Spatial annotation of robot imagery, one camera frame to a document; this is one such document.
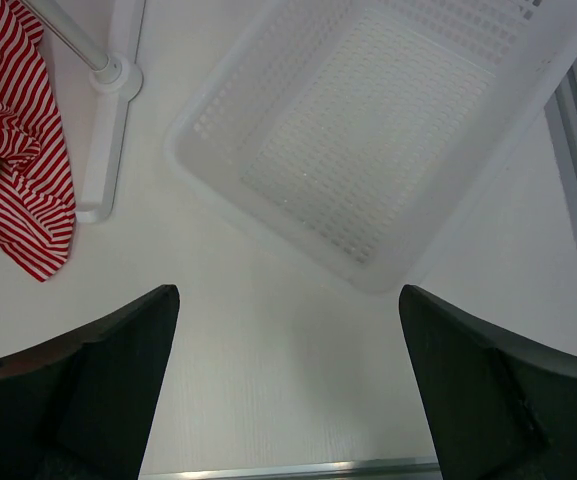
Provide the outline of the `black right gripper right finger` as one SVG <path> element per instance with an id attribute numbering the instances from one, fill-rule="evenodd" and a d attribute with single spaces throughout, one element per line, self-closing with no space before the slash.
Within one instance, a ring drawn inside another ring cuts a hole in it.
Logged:
<path id="1" fill-rule="evenodd" d="M 413 285 L 399 315 L 445 479 L 577 479 L 577 356 Z"/>

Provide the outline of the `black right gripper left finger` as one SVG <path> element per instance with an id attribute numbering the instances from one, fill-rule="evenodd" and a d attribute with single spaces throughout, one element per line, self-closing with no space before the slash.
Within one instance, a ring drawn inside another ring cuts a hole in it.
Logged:
<path id="1" fill-rule="evenodd" d="M 0 357 L 0 479 L 136 479 L 172 350 L 179 291 Z"/>

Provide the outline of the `red white striped tank top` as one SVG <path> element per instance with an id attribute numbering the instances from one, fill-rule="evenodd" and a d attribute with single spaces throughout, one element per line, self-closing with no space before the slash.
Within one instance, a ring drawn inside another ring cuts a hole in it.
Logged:
<path id="1" fill-rule="evenodd" d="M 43 282 L 67 262 L 75 194 L 41 22 L 0 1 L 0 249 Z"/>

